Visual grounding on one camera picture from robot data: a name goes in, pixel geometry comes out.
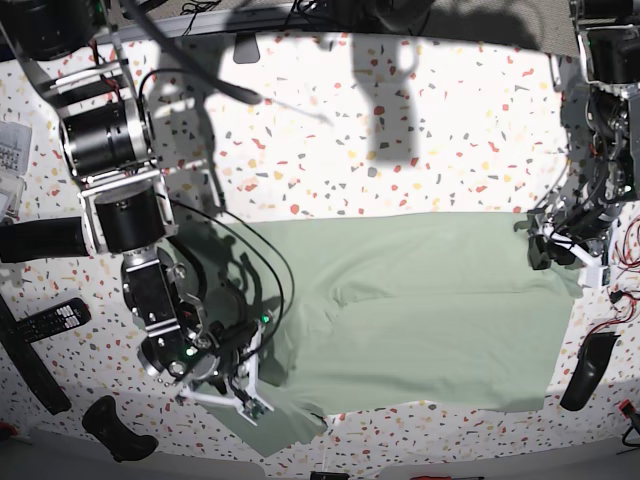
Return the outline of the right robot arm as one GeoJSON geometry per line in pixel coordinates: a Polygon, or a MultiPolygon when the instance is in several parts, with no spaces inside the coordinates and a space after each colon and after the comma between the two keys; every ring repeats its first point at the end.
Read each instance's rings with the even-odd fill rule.
{"type": "Polygon", "coordinates": [[[154,130],[108,6],[102,1],[5,1],[1,31],[28,81],[59,119],[61,153],[82,213],[5,225],[1,258],[10,264],[90,253],[123,258],[123,295],[145,337],[138,355],[152,376],[169,374],[181,396],[230,406],[248,418],[265,410],[257,391],[263,319],[229,327],[206,312],[207,280],[177,242],[154,130]]]}

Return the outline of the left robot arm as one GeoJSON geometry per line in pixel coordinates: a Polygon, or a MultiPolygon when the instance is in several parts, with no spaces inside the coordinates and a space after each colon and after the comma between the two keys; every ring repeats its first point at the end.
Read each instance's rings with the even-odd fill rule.
{"type": "Polygon", "coordinates": [[[531,211],[528,260],[535,270],[575,260],[606,265],[612,225],[639,198],[639,4],[573,1],[570,7],[588,89],[592,167],[573,193],[531,211]]]}

